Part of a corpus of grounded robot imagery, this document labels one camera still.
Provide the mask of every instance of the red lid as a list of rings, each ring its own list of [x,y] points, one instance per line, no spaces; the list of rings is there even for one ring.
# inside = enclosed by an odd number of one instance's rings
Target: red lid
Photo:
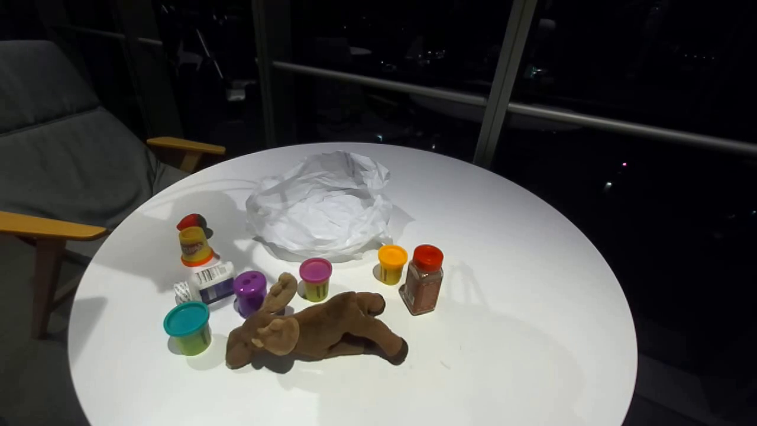
[[[184,215],[174,229],[184,229],[184,228],[208,228],[205,219],[199,213]]]
[[[423,246],[415,246],[415,250],[411,254],[411,260],[420,271],[431,272],[443,268],[445,254],[438,246],[423,245]]]

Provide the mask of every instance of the gray chair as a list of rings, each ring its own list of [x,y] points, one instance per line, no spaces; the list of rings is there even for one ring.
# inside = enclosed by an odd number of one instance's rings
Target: gray chair
[[[151,150],[184,151],[182,170]],[[32,265],[0,255],[1,284],[32,268],[32,336],[46,329],[71,242],[96,242],[143,198],[221,146],[138,140],[46,40],[0,43],[0,236],[32,246]]]

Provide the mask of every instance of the chair armrest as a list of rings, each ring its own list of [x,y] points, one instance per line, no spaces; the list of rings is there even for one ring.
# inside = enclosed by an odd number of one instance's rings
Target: chair armrest
[[[169,150],[169,151],[220,153],[220,156],[226,153],[226,150],[220,145],[205,145],[205,142],[194,142],[182,137],[149,137],[147,146]]]
[[[103,233],[103,228],[93,228],[83,222],[0,210],[0,234],[13,234],[25,239],[96,239]]]
[[[220,145],[205,145],[205,142],[194,142],[194,140],[182,140],[182,137],[149,137],[147,146],[179,151],[182,153],[179,168],[184,172],[194,172],[199,168],[201,156],[205,156],[205,153],[213,153],[213,156],[226,153],[226,150]]]

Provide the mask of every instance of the table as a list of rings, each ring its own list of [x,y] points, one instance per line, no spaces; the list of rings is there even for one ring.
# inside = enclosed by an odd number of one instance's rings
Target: table
[[[406,363],[298,363],[289,374],[226,370],[229,304],[213,344],[169,353],[164,316],[184,280],[174,222],[201,213],[213,249],[253,262],[246,196],[315,151],[358,151],[392,176],[386,196],[411,221],[398,245],[438,245],[445,284],[432,316],[411,318],[398,286],[371,276],[375,250],[333,265],[328,294],[378,292],[380,320],[410,340]],[[546,201],[478,165],[388,145],[298,145],[205,168],[123,221],[84,271],[69,324],[69,364],[87,418],[114,424],[622,424],[635,384],[627,299],[592,242]]]

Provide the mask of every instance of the brown plush toy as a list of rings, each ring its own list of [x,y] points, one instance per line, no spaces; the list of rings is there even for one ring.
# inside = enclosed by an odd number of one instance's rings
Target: brown plush toy
[[[226,366],[269,366],[287,359],[326,359],[371,353],[392,364],[406,358],[406,340],[392,333],[375,316],[384,313],[380,294],[339,294],[322,305],[283,316],[296,297],[294,274],[281,274],[261,311],[229,333]]]

